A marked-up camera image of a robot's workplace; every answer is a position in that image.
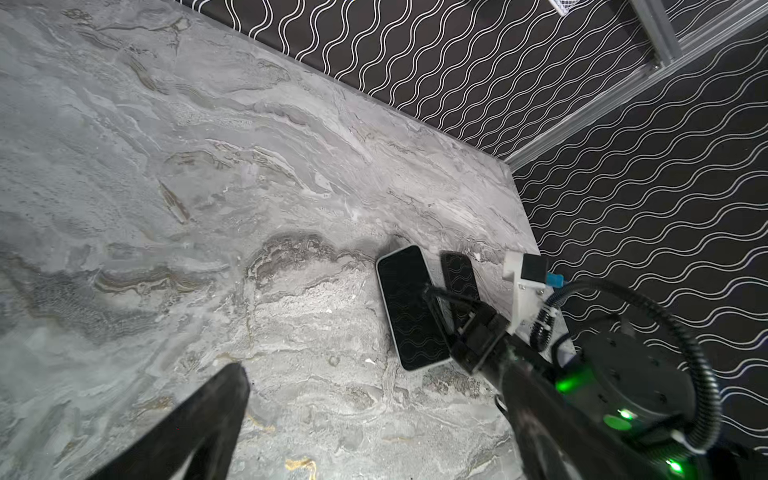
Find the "metal beam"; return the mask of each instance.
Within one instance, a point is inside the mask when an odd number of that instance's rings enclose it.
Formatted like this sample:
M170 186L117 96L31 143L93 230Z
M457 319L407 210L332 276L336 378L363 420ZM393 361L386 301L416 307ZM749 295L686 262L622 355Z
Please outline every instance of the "metal beam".
M710 49L768 15L766 0L742 0L720 13L701 28L680 40L683 54L668 66L645 65L613 87L599 94L574 113L560 120L554 127L538 135L520 149L509 154L504 162L517 170L535 161L539 156L566 141L582 128L616 107L628 102L637 94L664 80Z
M676 58L683 56L677 33L670 22L667 9L661 0L630 0L637 19L643 25L645 34L656 50L656 56L662 65L671 65Z

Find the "small black phone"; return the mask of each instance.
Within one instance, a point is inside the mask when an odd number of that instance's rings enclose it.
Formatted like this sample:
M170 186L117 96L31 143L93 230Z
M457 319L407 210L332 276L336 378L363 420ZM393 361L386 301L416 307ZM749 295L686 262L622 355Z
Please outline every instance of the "small black phone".
M411 245L376 261L384 310L403 369L412 371L450 358L443 332L422 293L432 278L422 249Z
M473 300L480 300L475 271L472 269L472 261L469 257L459 252L441 252L440 265L442 266L446 290L468 296ZM469 309L457 303L451 303L450 306L454 328L459 328L467 323Z

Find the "white-framed smartphone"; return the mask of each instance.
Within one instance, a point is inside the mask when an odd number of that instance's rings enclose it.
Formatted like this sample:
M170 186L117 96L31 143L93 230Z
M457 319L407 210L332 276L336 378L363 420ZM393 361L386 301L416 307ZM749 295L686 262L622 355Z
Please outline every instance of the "white-framed smartphone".
M448 361L451 354L439 319L422 297L424 287L434 284L422 249L411 245L379 258L376 276L403 369L411 372Z

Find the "phone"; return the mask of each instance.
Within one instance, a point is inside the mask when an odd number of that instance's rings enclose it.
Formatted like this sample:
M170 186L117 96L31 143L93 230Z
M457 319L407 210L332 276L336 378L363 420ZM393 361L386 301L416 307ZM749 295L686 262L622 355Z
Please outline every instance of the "phone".
M424 287L432 285L422 249L411 245L379 258L376 273L403 369L421 369L450 358L439 319L422 297Z
M441 252L440 265L445 279L445 288L449 292L480 300L475 271L472 269L472 261L469 257L459 252ZM451 303L450 307L454 328L464 326L469 320L469 309L456 303Z

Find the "marble tabletop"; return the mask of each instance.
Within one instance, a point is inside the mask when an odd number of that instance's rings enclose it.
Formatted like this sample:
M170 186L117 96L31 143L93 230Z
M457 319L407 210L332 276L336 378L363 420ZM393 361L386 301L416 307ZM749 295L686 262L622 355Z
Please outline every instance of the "marble tabletop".
M173 2L0 5L0 478L83 478L206 379L230 478L518 478L493 391L399 367L373 269L536 252L507 167Z

